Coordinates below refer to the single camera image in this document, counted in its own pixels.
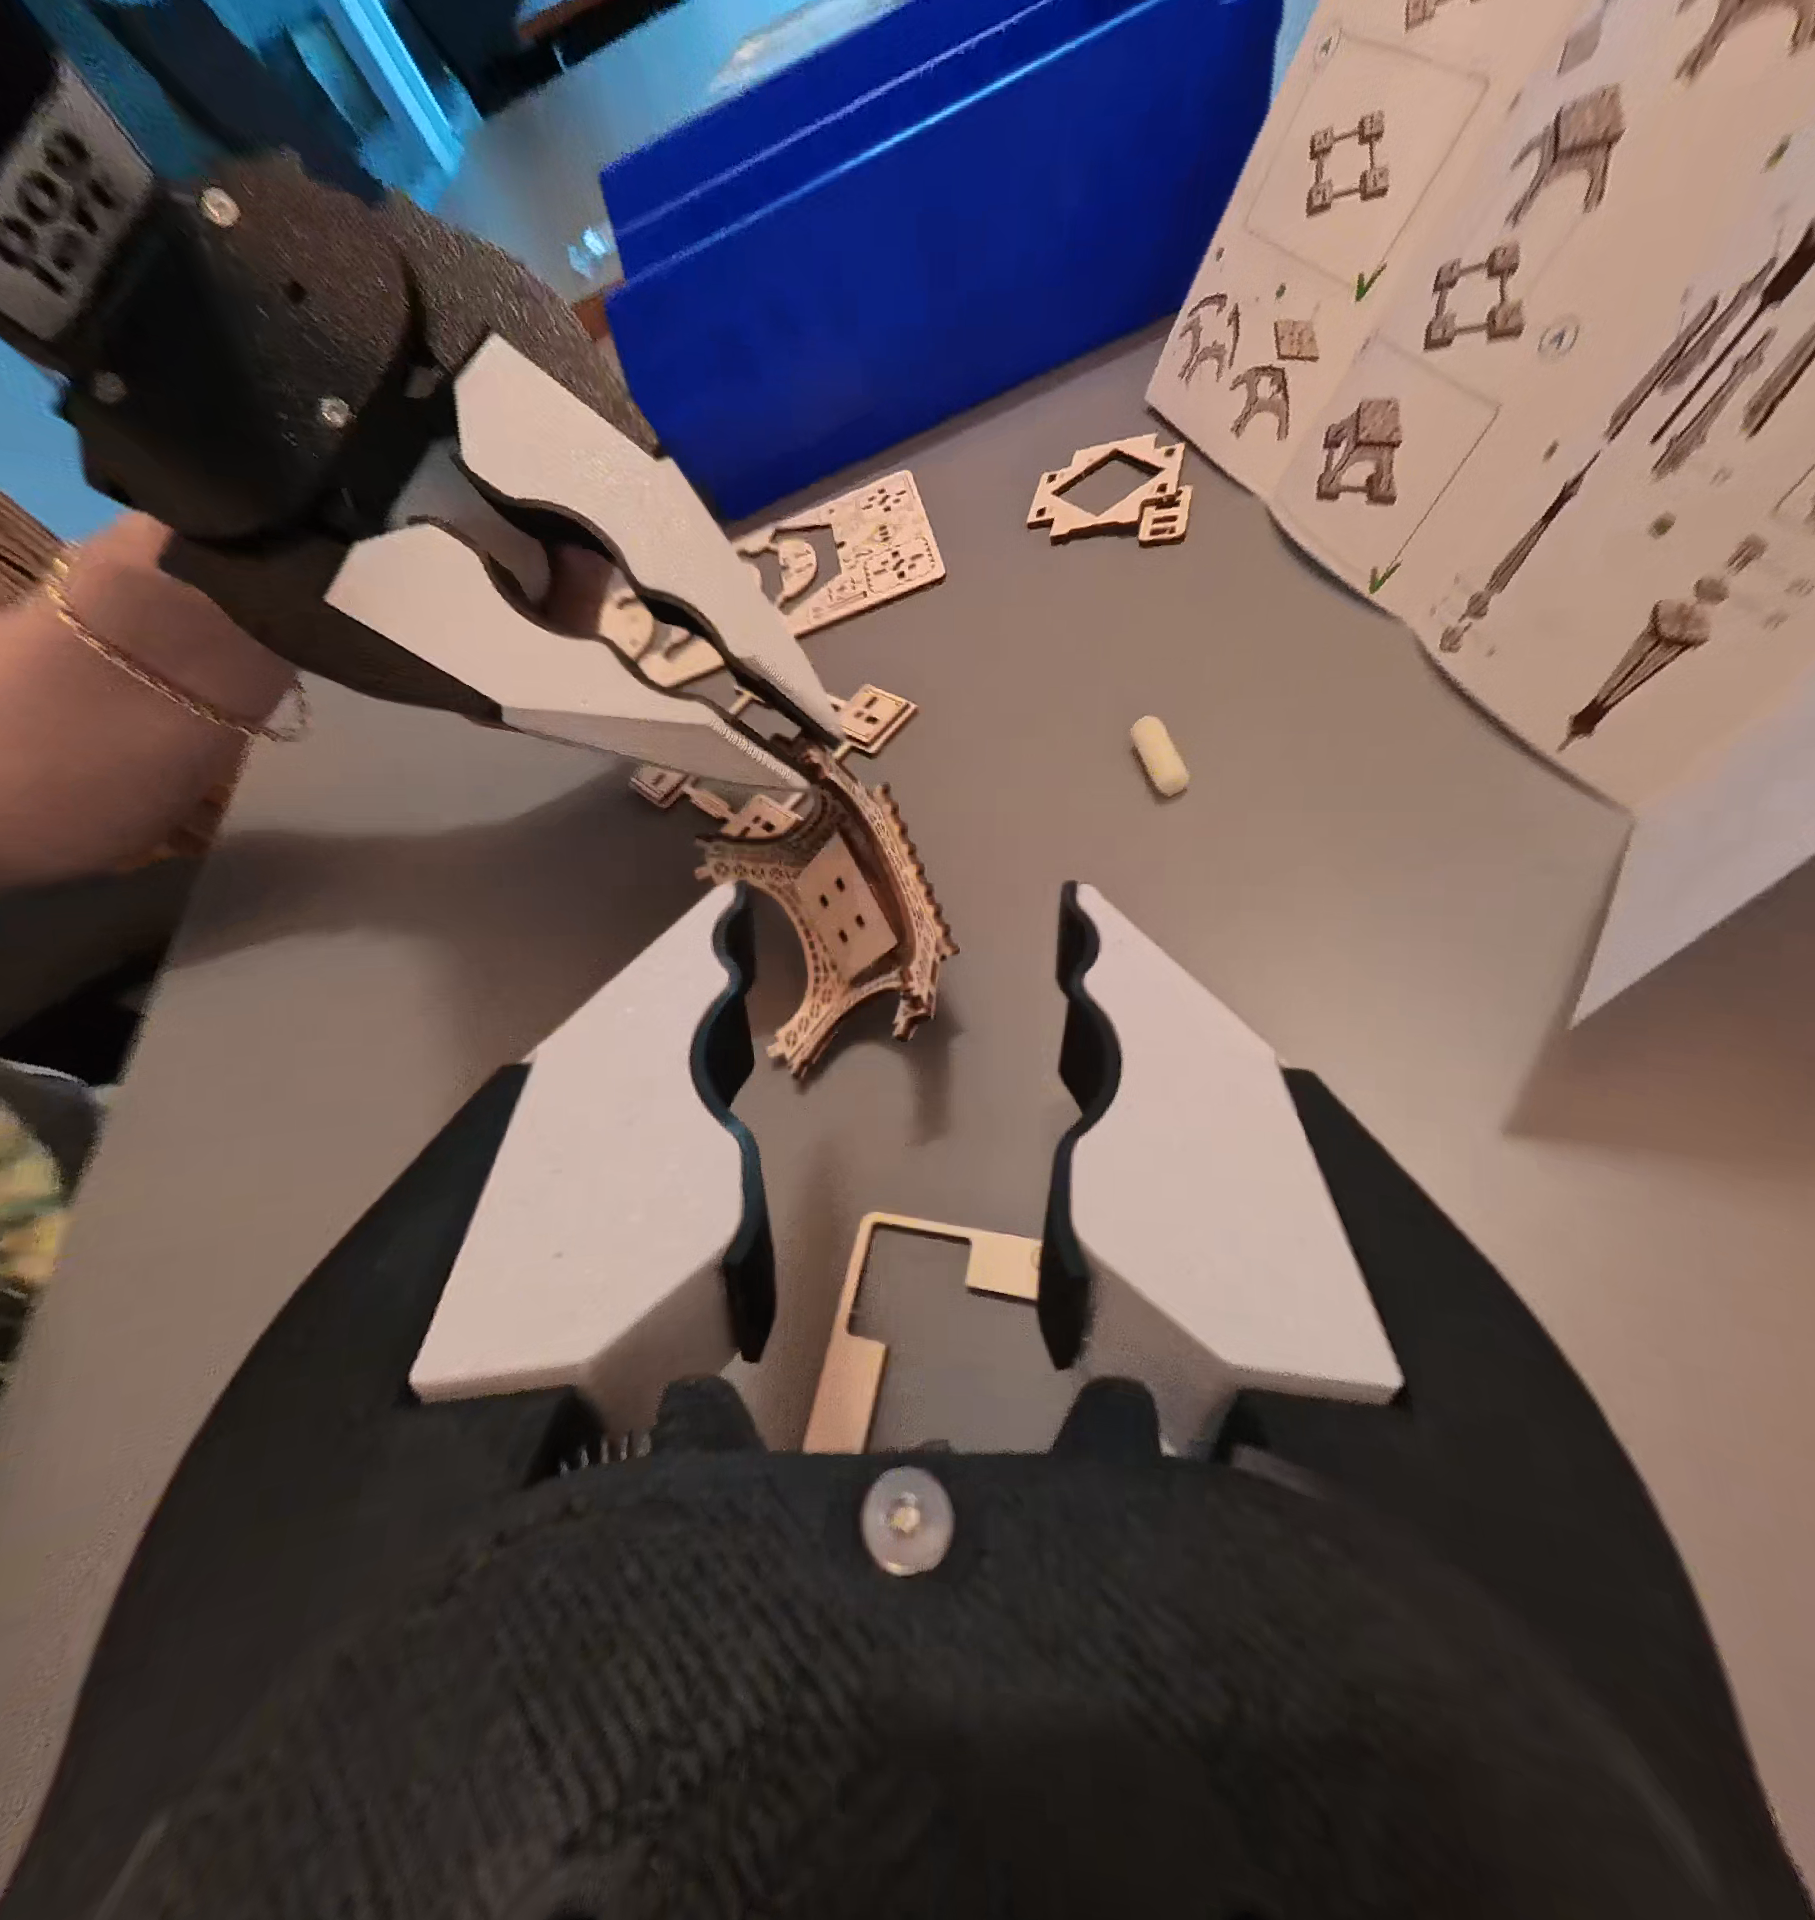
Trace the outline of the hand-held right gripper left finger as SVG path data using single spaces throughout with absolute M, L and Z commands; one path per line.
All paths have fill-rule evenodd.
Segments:
M 756 1362 L 776 1316 L 751 894 L 711 887 L 512 1075 L 510 1116 L 413 1354 L 424 1402 L 569 1389 L 651 1426 L 684 1378 Z

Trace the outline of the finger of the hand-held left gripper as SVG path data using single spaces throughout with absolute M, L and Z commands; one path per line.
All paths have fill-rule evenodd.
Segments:
M 549 554 L 598 550 L 676 624 L 705 636 L 734 678 L 822 746 L 836 709 L 689 481 L 512 343 L 488 336 L 453 379 L 456 460 L 495 516 Z
M 352 546 L 325 604 L 474 691 L 510 732 L 798 791 L 805 774 L 699 696 L 647 681 L 603 639 L 559 636 L 500 585 L 457 533 L 406 524 Z

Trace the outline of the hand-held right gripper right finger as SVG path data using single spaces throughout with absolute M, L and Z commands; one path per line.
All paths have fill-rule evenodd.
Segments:
M 1059 889 L 1055 987 L 1053 1368 L 1143 1387 L 1160 1442 L 1215 1442 L 1244 1395 L 1390 1404 L 1401 1362 L 1277 1053 L 1087 879 Z

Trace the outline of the wooden tower base model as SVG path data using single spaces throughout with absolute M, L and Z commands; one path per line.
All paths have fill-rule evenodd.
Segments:
M 882 995 L 894 1002 L 894 1038 L 908 1041 L 937 1014 L 940 970 L 959 944 L 890 791 L 862 783 L 813 740 L 778 740 L 773 751 L 805 782 L 805 815 L 772 833 L 701 838 L 696 876 L 746 884 L 792 923 L 805 987 L 767 1053 L 805 1079 L 846 1020 Z

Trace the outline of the person's left forearm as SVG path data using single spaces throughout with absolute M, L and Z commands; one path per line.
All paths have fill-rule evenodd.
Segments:
M 41 591 L 0 610 L 0 894 L 161 851 L 250 740 L 202 726 L 68 636 Z

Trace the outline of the grey desk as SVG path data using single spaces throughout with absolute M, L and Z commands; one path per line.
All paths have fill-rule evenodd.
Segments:
M 739 1378 L 805 1429 L 855 1224 L 1036 1234 L 1075 1114 L 1055 900 L 1090 879 L 1494 1262 L 1663 1512 L 1815 1899 L 1815 856 L 1565 1027 L 1625 818 L 1464 703 L 1213 467 L 1165 550 L 1049 548 L 1043 466 L 1146 422 L 1158 328 L 872 470 L 946 576 L 815 639 L 906 691 L 879 755 L 961 942 L 911 1041 L 850 1025 L 744 1112 L 779 1304 Z M 603 760 L 313 691 L 154 982 L 0 1412 L 0 1910 L 90 1907 L 148 1824 L 37 1835 L 93 1644 L 222 1389 L 486 1076 L 696 897 L 689 806 Z M 1160 800 L 1128 726 L 1191 772 Z

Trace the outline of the person's left hand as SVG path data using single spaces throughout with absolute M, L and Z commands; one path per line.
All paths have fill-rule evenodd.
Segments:
M 213 600 L 173 576 L 171 531 L 126 509 L 66 546 L 41 584 L 80 645 L 206 727 L 289 744 L 309 727 L 295 667 L 250 639 Z

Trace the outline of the wooden parts sheet remnant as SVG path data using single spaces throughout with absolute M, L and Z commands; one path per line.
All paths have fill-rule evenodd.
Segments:
M 724 655 L 709 642 L 659 618 L 619 574 L 611 576 L 599 606 L 599 636 L 621 650 L 657 685 L 680 690 L 724 669 Z M 844 742 L 834 755 L 878 755 L 896 732 L 918 712 L 908 696 L 864 683 L 846 700 L 834 698 L 844 726 Z M 726 792 L 701 785 L 694 775 L 659 766 L 638 766 L 632 772 L 632 791 L 659 809 L 676 803 L 696 803 L 711 819 L 728 824 L 744 804 L 772 819 L 776 803 L 736 803 Z

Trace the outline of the wooden parts sheet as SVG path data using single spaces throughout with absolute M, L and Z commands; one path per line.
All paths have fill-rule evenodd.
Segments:
M 946 566 L 911 470 L 866 481 L 734 540 L 796 638 L 937 587 Z

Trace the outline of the blue plastic bin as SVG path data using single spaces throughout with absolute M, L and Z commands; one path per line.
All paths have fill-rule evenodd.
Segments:
M 918 2 L 615 160 L 632 397 L 726 518 L 1169 315 L 1280 2 Z

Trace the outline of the line-drawing instruction sheet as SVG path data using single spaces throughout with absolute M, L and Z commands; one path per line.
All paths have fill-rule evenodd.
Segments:
M 1815 855 L 1815 2 L 1316 3 L 1148 401 L 1626 815 L 1570 1023 Z

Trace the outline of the wooden frame offcut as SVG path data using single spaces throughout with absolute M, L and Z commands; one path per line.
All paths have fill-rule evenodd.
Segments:
M 801 1450 L 850 1455 L 872 1441 L 873 1412 L 888 1366 L 888 1344 L 855 1329 L 855 1308 L 867 1276 L 876 1234 L 946 1242 L 965 1251 L 964 1288 L 978 1299 L 1034 1307 L 1043 1242 L 1034 1235 L 998 1234 L 939 1219 L 870 1210 L 849 1251 L 822 1369 L 808 1408 Z

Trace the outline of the square wooden frame piece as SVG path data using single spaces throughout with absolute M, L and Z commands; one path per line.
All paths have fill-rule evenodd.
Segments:
M 1183 478 L 1187 446 L 1156 433 L 1079 447 L 1038 474 L 1024 518 L 1053 546 L 1130 535 L 1141 548 L 1187 540 L 1194 489 Z

